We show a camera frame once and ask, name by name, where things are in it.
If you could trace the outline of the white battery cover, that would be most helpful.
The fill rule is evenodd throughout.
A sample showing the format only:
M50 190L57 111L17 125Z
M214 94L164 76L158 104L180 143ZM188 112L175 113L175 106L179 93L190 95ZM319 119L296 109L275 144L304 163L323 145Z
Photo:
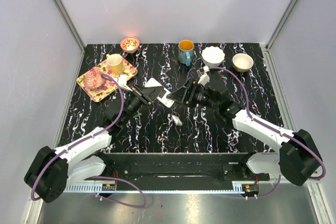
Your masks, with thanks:
M182 126L183 123L180 120L180 118L176 115L171 115L173 122L175 123L176 126Z

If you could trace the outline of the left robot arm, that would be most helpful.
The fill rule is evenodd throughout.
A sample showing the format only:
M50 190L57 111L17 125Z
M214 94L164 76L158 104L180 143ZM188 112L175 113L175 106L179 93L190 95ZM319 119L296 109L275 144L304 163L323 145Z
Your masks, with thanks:
M132 85L129 97L110 101L102 123L76 141L58 147L41 148L30 165L24 182L31 188L31 199L50 203L66 187L90 177L112 177L114 168L97 151L108 147L119 136L129 119L144 105L161 98L165 90L160 84L148 82L146 86Z

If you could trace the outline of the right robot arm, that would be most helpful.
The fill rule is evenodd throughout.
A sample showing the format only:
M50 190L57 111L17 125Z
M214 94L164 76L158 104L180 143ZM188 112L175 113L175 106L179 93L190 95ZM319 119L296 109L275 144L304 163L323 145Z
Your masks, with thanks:
M201 105L211 108L224 124L273 149L272 153L248 154L241 160L238 171L245 180L257 174L274 174L302 186L320 166L321 155L307 131L293 132L261 119L231 100L227 91L206 88L189 79L167 98L189 107Z

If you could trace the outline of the white remote control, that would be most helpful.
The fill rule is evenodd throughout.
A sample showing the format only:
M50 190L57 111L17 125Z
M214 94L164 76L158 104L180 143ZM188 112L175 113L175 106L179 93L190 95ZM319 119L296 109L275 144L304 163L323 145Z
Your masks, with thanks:
M167 97L171 92L166 87L161 85L156 79L154 78L149 79L145 87L146 88L152 88L152 87L161 88L159 95L156 97L156 99L160 101L167 108L171 108L172 105L174 104L174 101Z

